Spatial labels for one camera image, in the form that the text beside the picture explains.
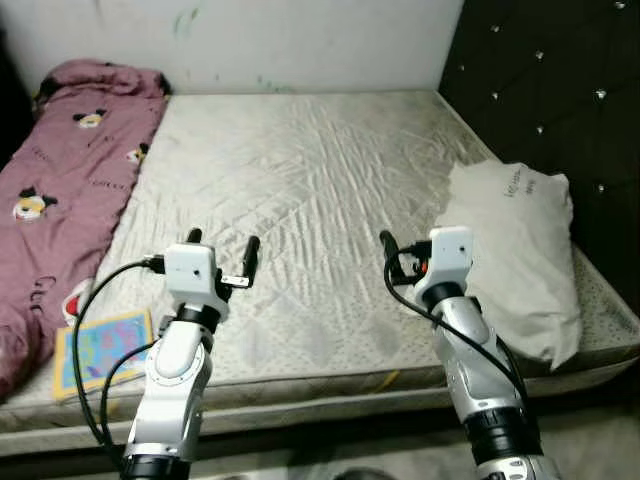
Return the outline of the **grey quilted mattress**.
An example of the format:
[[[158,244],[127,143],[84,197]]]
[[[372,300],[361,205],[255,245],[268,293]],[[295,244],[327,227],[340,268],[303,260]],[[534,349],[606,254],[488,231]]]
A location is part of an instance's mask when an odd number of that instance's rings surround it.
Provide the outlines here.
[[[166,106],[101,273],[200,228],[259,276],[216,330],[205,436],[447,407],[429,321],[379,276],[378,234],[421,239],[453,166],[492,151],[438,93],[182,95]]]

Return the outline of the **black tufted headboard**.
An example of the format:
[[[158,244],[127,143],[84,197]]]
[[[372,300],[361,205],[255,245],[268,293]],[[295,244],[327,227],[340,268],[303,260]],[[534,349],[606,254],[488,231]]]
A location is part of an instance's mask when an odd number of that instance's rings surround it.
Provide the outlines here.
[[[440,92],[504,163],[570,180],[571,236],[639,306],[639,0],[463,0]]]

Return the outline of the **pink cartoon print quilt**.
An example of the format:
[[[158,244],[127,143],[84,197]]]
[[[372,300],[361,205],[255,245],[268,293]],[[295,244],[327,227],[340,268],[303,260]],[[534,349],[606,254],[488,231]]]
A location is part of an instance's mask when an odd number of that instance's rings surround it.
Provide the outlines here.
[[[109,251],[172,86],[159,70],[64,61],[0,169],[0,402],[46,364]]]

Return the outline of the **white pillow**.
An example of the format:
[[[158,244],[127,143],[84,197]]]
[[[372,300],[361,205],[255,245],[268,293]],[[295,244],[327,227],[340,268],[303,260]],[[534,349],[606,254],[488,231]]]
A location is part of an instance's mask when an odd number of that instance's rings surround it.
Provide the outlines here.
[[[457,165],[440,227],[474,233],[468,291],[513,352],[558,369],[582,334],[573,270],[570,183],[522,163]]]

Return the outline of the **blue yellow children's book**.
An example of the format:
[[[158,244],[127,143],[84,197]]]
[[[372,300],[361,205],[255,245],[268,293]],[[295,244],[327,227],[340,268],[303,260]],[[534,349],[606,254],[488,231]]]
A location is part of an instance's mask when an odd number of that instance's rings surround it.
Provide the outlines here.
[[[70,337],[72,326],[58,330],[52,358],[52,397],[55,401],[68,401],[76,396]],[[154,339],[154,321],[147,308],[86,321],[79,332],[79,367],[84,392],[100,390],[108,378],[108,371],[120,357],[134,348],[146,346]]]

